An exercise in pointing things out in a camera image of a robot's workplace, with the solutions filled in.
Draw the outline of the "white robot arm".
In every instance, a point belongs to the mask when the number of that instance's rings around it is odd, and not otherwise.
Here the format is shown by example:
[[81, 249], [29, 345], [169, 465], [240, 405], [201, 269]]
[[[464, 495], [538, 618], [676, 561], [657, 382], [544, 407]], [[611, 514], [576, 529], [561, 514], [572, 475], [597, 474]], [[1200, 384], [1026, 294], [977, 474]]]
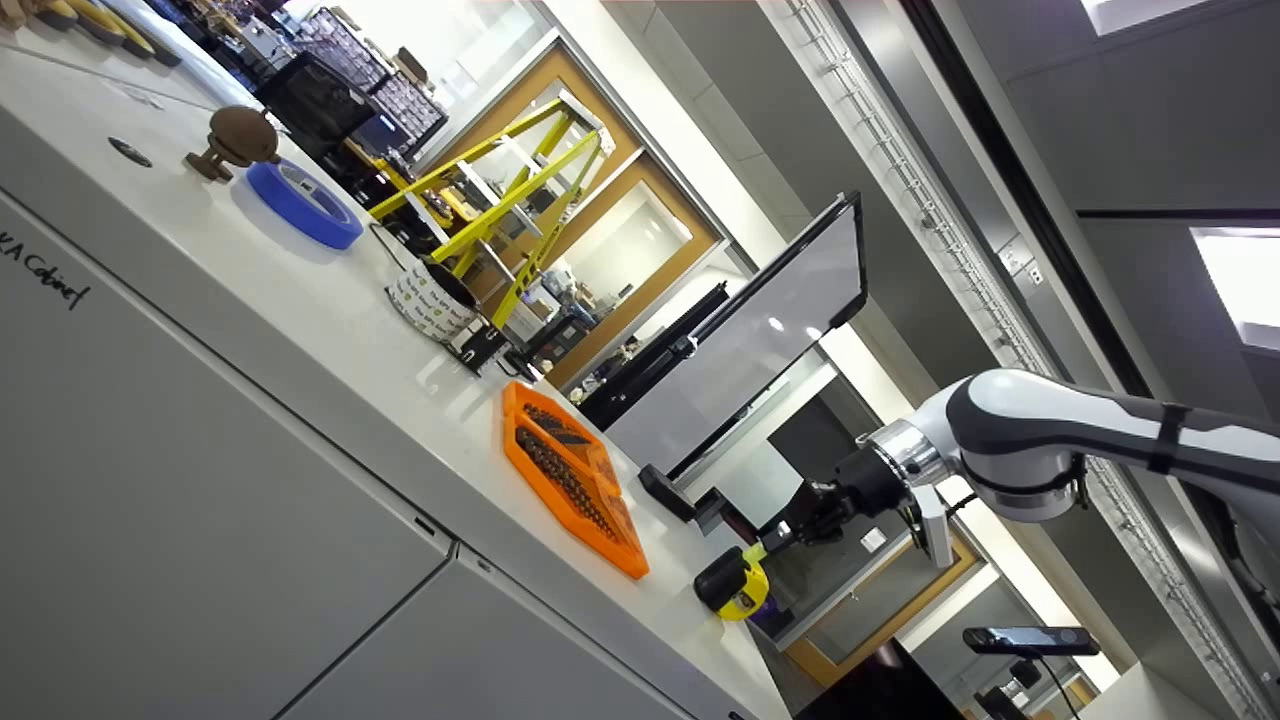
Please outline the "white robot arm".
[[1006, 522], [1046, 526], [1085, 495], [1085, 462], [1175, 475], [1215, 495], [1280, 558], [1280, 434], [1225, 413], [1087, 391], [1020, 369], [988, 369], [869, 434], [854, 458], [804, 484], [791, 531], [828, 546], [854, 516], [910, 504], [938, 570], [951, 561], [938, 484], [965, 475]]

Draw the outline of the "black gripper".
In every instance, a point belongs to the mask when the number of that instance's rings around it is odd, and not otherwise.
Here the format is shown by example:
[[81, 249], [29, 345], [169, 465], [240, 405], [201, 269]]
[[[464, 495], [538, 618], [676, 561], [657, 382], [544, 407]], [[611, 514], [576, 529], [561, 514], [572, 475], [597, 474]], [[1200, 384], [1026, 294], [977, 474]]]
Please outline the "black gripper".
[[904, 484], [878, 448], [859, 448], [837, 465], [828, 482], [809, 482], [786, 522], [809, 546], [834, 546], [854, 516], [878, 516], [904, 500]]

